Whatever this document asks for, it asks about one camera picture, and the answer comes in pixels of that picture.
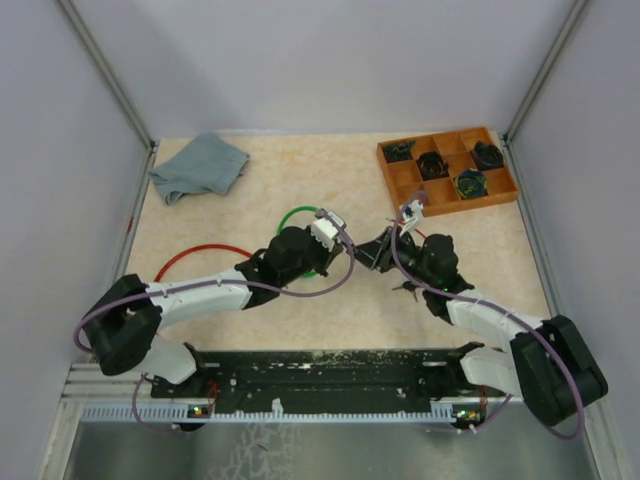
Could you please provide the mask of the red cable padlock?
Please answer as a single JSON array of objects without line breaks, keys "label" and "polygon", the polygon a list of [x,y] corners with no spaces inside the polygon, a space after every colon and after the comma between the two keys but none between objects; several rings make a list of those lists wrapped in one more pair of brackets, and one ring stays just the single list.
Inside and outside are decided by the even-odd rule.
[{"label": "red cable padlock", "polygon": [[[385,218],[385,220],[386,220],[387,222],[391,222],[391,223],[393,223],[393,222],[394,222],[394,219],[393,219],[393,218],[389,218],[389,217],[386,217],[386,218]],[[420,235],[423,239],[426,239],[426,238],[427,238],[427,235],[426,235],[425,233],[423,233],[423,232],[422,232],[421,230],[419,230],[419,229],[414,230],[414,232],[415,232],[415,233],[417,233],[418,235]]]}]

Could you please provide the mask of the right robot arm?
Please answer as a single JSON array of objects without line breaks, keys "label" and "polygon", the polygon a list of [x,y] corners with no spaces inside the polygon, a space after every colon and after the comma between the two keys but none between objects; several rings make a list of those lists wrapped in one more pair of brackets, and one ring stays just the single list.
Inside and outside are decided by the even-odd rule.
[{"label": "right robot arm", "polygon": [[495,342],[493,348],[472,348],[447,370],[454,393],[466,396],[487,386],[520,397],[547,426],[608,394],[608,382],[575,323],[563,315],[520,315],[487,300],[459,273],[451,236],[432,234],[417,244],[410,234],[386,228],[356,246],[355,256],[381,273],[402,268],[409,275],[404,288],[420,289],[434,316]]}]

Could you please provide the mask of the red translucent cable lock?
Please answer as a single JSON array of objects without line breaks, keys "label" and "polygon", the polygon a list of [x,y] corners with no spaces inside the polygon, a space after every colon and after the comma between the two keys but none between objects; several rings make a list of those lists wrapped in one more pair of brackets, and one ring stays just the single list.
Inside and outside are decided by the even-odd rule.
[{"label": "red translucent cable lock", "polygon": [[[159,269],[154,282],[185,281],[192,277],[208,276],[216,273],[220,267],[225,268],[250,256],[251,253],[246,249],[225,243],[192,246],[172,256]],[[220,329],[219,320],[203,317],[162,327],[157,336],[194,341],[198,347],[213,348],[222,345],[224,330]]]}]

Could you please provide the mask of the green cable lock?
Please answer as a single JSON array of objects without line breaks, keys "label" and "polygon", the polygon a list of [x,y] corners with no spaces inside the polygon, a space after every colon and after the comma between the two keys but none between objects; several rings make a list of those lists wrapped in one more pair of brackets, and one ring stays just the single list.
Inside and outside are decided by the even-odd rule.
[{"label": "green cable lock", "polygon": [[315,213],[317,208],[312,205],[300,205],[289,210],[279,221],[275,233],[279,235],[288,226],[301,226],[301,219]]}]

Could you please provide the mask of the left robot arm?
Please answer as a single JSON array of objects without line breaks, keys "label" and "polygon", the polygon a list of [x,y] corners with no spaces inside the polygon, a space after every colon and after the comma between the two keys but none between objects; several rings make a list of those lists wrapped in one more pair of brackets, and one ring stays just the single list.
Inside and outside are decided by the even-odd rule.
[{"label": "left robot arm", "polygon": [[194,397],[206,389],[207,371],[193,347],[164,339],[159,329],[270,302],[304,274],[326,274],[343,249],[338,231],[317,220],[306,228],[287,227],[246,261],[193,282],[145,283],[125,275],[92,307],[82,330],[104,375],[147,373]]}]

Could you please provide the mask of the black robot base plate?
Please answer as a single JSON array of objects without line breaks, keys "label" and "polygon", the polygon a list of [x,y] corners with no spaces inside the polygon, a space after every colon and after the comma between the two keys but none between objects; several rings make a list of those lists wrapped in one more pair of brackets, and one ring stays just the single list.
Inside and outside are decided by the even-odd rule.
[{"label": "black robot base plate", "polygon": [[211,400],[221,414],[267,413],[278,400],[287,414],[427,413],[434,401],[477,397],[459,362],[475,348],[208,351],[198,371],[172,385],[156,377],[154,399]]}]

